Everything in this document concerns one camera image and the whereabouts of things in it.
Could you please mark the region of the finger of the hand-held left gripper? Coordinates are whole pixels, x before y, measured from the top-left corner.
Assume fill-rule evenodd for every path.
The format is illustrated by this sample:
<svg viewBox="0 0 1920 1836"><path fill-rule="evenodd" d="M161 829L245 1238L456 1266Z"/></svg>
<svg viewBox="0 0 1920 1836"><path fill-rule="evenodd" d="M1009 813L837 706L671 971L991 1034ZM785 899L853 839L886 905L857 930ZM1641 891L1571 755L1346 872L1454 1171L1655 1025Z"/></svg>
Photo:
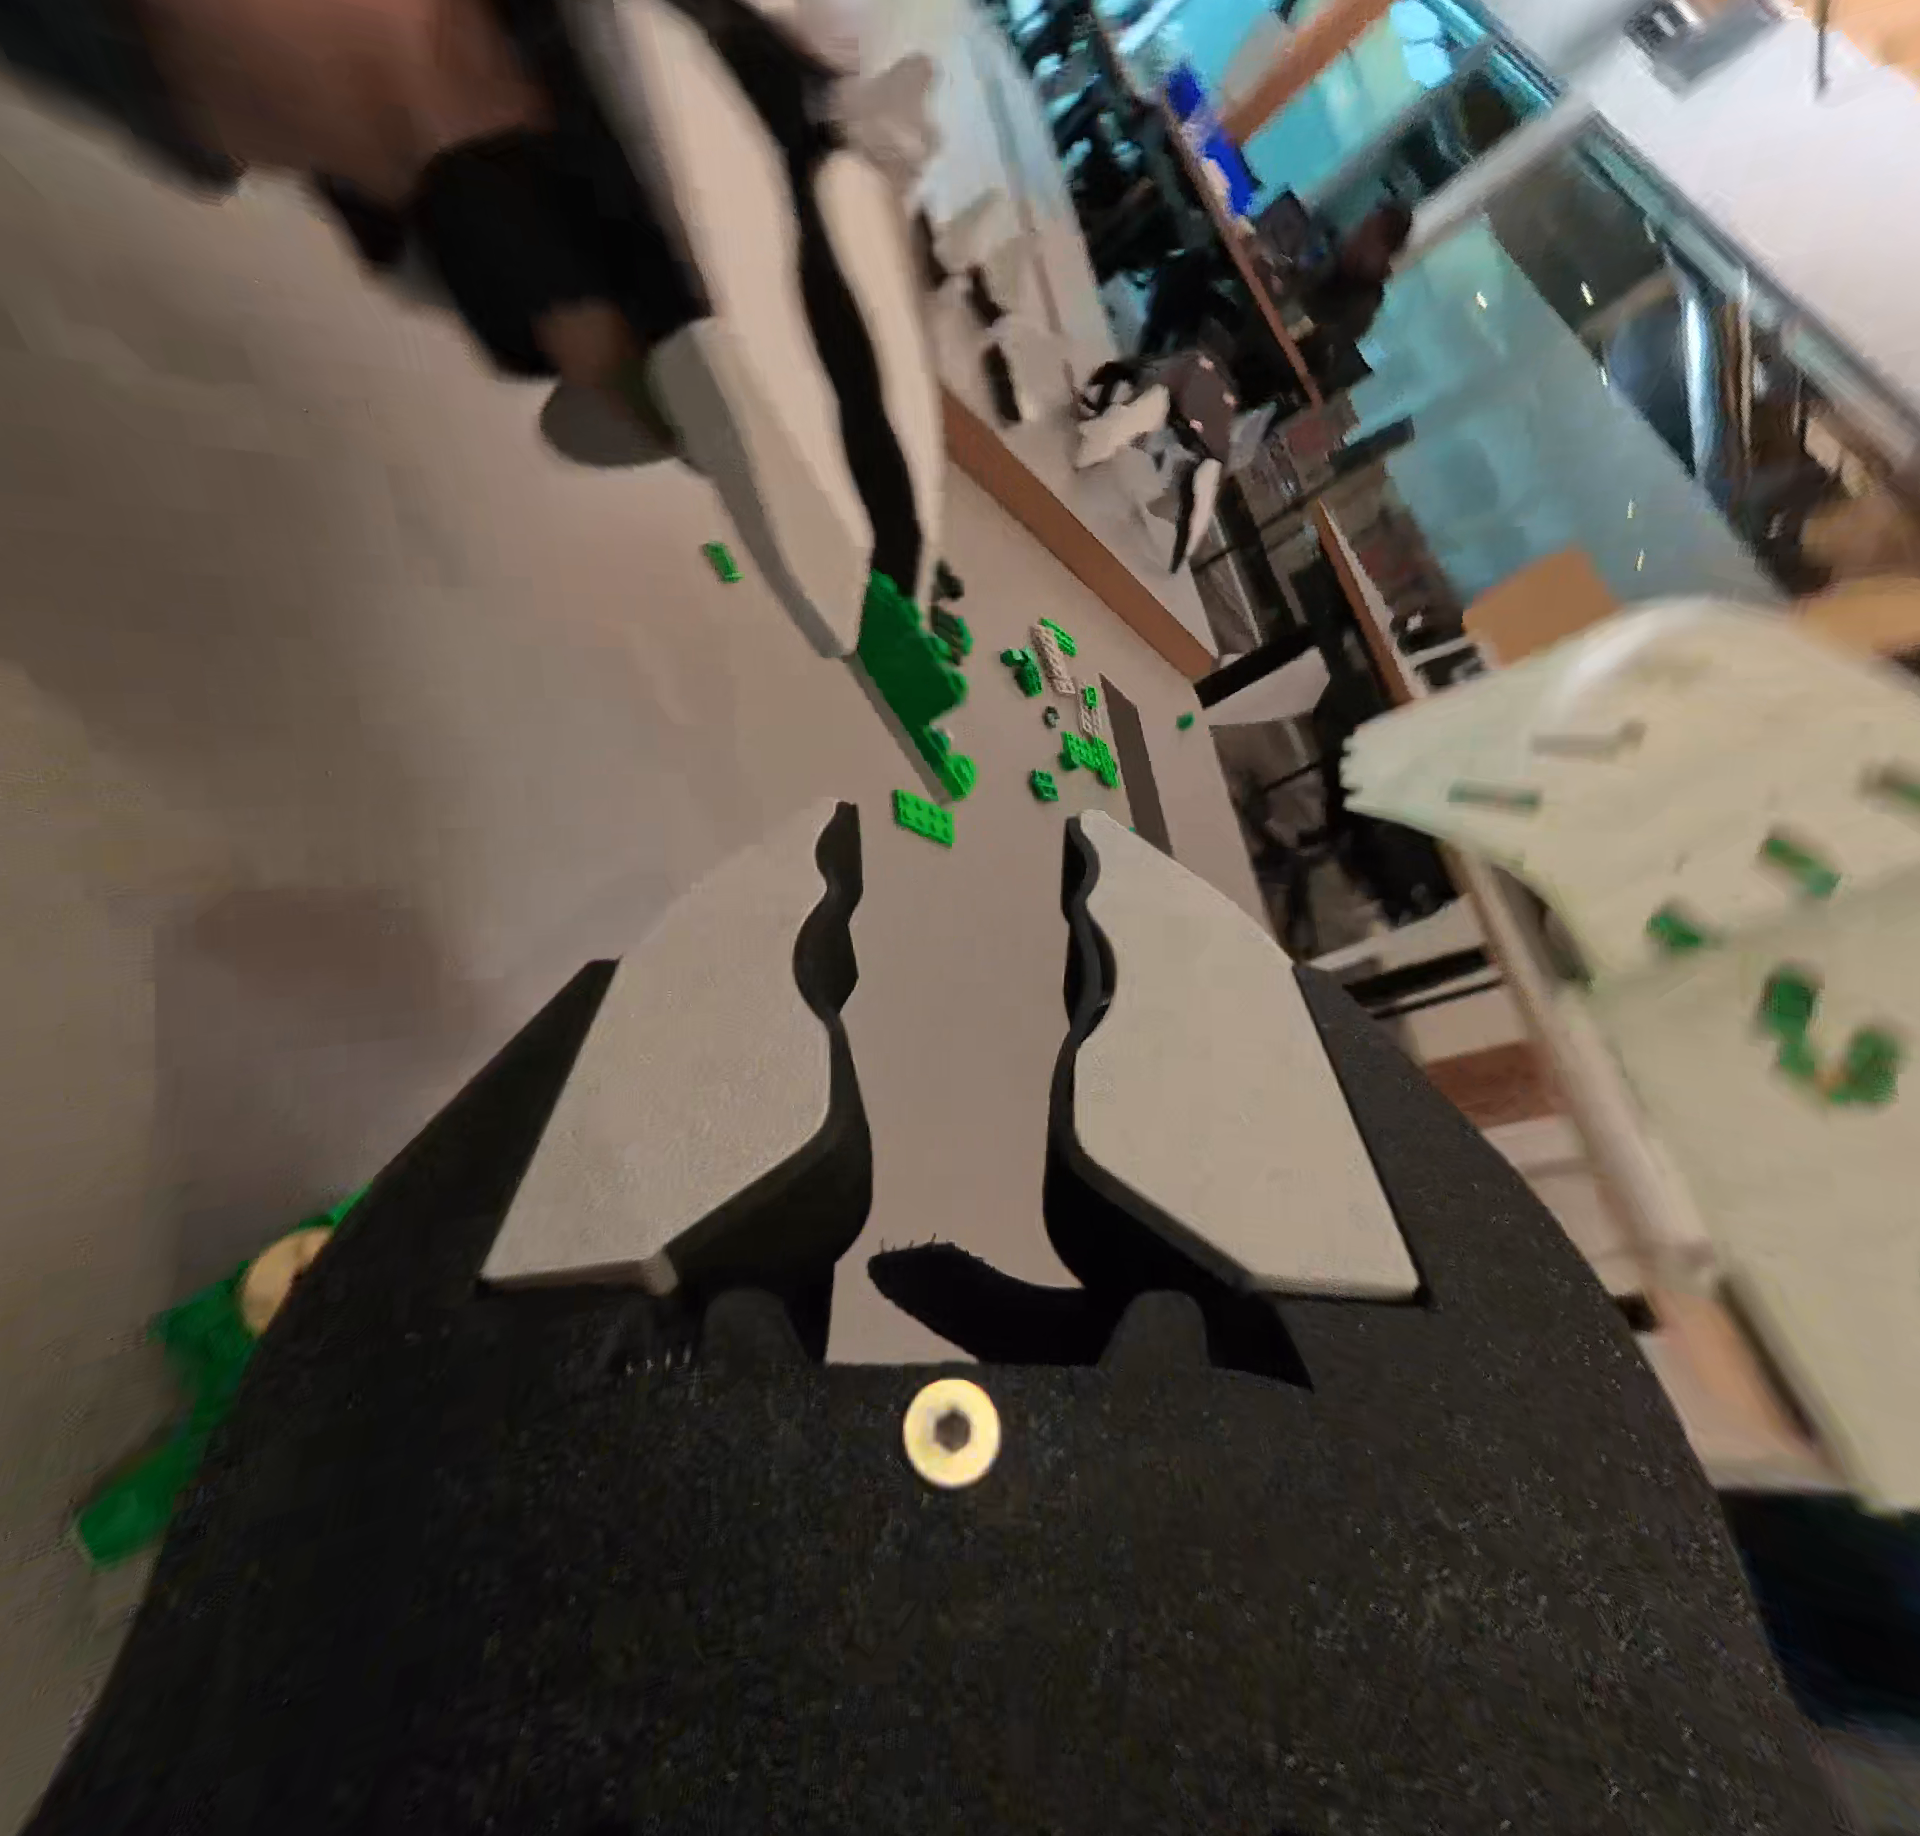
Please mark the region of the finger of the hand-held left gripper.
<svg viewBox="0 0 1920 1836"><path fill-rule="evenodd" d="M894 186L853 148L794 177L805 323L865 514L870 567L929 591L944 512L943 396L923 288Z"/></svg>
<svg viewBox="0 0 1920 1836"><path fill-rule="evenodd" d="M651 388L810 650L855 650L871 524L803 312L779 144L672 0L615 0L615 144L689 288Z"/></svg>

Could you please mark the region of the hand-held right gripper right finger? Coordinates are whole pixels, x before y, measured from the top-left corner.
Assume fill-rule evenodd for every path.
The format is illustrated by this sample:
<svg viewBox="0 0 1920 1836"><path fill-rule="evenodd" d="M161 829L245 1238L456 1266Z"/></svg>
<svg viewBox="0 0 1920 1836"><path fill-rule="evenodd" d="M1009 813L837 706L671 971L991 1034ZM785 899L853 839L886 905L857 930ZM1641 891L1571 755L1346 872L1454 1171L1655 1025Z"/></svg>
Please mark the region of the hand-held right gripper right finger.
<svg viewBox="0 0 1920 1836"><path fill-rule="evenodd" d="M1062 913L1061 1166L1235 1291L1409 1302L1415 1264L1280 945L1109 813L1064 827Z"/></svg>

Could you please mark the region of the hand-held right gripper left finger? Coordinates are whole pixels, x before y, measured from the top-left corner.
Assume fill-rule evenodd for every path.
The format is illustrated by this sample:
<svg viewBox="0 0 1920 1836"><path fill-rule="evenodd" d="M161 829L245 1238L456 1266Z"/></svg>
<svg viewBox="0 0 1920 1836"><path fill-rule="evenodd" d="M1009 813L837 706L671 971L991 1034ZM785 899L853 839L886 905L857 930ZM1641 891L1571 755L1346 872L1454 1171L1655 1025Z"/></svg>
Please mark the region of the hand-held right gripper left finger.
<svg viewBox="0 0 1920 1836"><path fill-rule="evenodd" d="M860 829L822 802L716 864L613 965L493 1237L496 1292L774 1295L826 1344L873 1188L843 1009Z"/></svg>

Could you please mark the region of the green and grey brick assembly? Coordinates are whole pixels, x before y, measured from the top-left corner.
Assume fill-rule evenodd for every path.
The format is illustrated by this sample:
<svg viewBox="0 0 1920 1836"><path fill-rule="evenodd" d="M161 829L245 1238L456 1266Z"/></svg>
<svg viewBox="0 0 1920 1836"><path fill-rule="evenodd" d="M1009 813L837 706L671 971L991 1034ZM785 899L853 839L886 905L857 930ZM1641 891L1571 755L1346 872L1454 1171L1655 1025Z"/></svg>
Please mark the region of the green and grey brick assembly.
<svg viewBox="0 0 1920 1836"><path fill-rule="evenodd" d="M865 582L855 669L929 789L944 802L969 797L976 770L946 726L969 698L965 674L916 602L880 572Z"/></svg>

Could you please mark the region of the wood-edged grey desk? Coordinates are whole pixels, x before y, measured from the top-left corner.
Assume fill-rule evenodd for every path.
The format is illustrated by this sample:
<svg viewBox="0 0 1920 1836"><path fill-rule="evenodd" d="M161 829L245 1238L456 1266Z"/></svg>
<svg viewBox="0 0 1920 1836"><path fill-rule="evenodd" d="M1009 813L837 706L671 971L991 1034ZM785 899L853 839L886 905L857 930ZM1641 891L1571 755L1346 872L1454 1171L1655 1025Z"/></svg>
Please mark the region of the wood-edged grey desk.
<svg viewBox="0 0 1920 1836"><path fill-rule="evenodd" d="M1109 359L1114 335L1040 101L972 0L928 0L915 29L915 48L939 68L941 148L923 177L923 204L939 216L988 188L1019 204L1039 239L1039 296L1011 315L1061 336L1079 387ZM1169 525L1144 502L1145 457L1126 450L1081 472L1073 417L1000 426L978 364L985 330L956 288L932 296L946 457L1181 677L1211 674L1212 629L1189 574L1169 572Z"/></svg>

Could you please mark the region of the person's left hand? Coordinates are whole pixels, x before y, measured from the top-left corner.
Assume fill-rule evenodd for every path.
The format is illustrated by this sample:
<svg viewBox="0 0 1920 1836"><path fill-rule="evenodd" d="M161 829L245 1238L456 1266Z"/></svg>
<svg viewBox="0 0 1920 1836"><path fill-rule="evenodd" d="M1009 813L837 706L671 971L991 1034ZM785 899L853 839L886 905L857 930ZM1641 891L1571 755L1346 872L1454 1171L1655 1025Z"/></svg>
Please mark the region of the person's left hand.
<svg viewBox="0 0 1920 1836"><path fill-rule="evenodd" d="M395 216L511 371L554 380L548 444L586 468L672 457L644 350L589 239L589 178L494 0L132 0L213 154Z"/></svg>

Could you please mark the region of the white fin part black base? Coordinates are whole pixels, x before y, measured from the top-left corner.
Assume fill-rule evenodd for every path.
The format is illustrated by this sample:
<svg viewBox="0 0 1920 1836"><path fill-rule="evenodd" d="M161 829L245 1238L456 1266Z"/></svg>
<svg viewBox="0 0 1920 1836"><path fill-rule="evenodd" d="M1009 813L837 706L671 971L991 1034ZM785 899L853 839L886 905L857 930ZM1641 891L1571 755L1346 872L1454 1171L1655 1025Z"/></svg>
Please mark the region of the white fin part black base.
<svg viewBox="0 0 1920 1836"><path fill-rule="evenodd" d="M919 197L941 148L934 112L939 68L923 51L908 51L875 74L840 77L828 94L828 120L905 201Z"/></svg>
<svg viewBox="0 0 1920 1836"><path fill-rule="evenodd" d="M1035 302L1039 239L1002 188L988 188L946 214L915 211L915 243L928 291L956 288L983 312L985 327Z"/></svg>
<svg viewBox="0 0 1920 1836"><path fill-rule="evenodd" d="M1002 315L983 333L980 375L996 423L1015 429L1076 409L1077 380L1059 335L1018 315Z"/></svg>

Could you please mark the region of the idle black and white gripper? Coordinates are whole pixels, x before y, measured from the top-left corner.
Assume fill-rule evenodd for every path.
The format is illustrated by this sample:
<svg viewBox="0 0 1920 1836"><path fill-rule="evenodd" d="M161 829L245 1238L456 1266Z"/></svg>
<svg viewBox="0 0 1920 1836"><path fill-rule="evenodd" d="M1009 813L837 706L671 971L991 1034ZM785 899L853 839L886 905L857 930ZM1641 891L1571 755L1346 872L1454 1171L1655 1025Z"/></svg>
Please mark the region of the idle black and white gripper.
<svg viewBox="0 0 1920 1836"><path fill-rule="evenodd" d="M1120 450L1169 433L1185 460L1173 473L1169 572L1181 574L1197 541L1212 525L1243 396L1223 359L1185 350L1159 359L1105 362L1076 391L1077 449L1073 466L1093 470Z"/></svg>

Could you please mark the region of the pile of loose bricks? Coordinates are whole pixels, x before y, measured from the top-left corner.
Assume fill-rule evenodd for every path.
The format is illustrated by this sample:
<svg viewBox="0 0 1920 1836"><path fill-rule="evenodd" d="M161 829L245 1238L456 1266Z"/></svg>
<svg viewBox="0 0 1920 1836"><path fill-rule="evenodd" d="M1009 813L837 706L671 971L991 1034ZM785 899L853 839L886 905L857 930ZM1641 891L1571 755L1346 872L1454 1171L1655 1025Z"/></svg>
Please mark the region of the pile of loose bricks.
<svg viewBox="0 0 1920 1836"><path fill-rule="evenodd" d="M969 677L974 646L972 629L957 612L962 583L946 567L935 567L934 576L929 609L920 609L920 615ZM1116 743L1105 736L1109 697L1071 670L1076 661L1077 646L1071 635L1045 617L1033 624L1026 643L1005 648L996 655L999 669L1007 674L1018 694L1039 706L1044 729L1054 738L1049 765L1033 768L1023 778L1033 799L1045 806L1062 799L1061 780L1073 772L1091 775L1109 793L1122 782ZM929 799L950 813L962 802L944 802L935 793Z"/></svg>

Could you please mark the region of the open instruction booklet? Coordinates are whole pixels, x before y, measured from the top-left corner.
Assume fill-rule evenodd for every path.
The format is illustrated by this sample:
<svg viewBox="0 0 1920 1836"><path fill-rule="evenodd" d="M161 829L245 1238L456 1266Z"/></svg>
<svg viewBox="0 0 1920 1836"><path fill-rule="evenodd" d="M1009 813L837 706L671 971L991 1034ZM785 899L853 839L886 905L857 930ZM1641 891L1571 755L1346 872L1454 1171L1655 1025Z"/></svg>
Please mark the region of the open instruction booklet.
<svg viewBox="0 0 1920 1836"><path fill-rule="evenodd" d="M1915 1513L1915 679L1652 602L1366 723L1341 780L1546 911L1645 1272L1731 1314L1856 1498Z"/></svg>

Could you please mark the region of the curved green build tan flower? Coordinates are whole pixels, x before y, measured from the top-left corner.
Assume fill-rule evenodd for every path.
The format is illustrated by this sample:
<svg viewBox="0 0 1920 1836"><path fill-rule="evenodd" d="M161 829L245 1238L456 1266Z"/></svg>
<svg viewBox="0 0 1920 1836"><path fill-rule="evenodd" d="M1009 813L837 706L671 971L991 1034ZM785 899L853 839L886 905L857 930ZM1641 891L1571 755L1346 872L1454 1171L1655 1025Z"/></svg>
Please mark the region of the curved green build tan flower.
<svg viewBox="0 0 1920 1836"><path fill-rule="evenodd" d="M365 1194L362 1186L300 1219L269 1248L152 1320L148 1341L164 1357L183 1408L170 1432L109 1476L73 1520L71 1536L90 1566L118 1566L164 1536L238 1398L252 1352Z"/></svg>

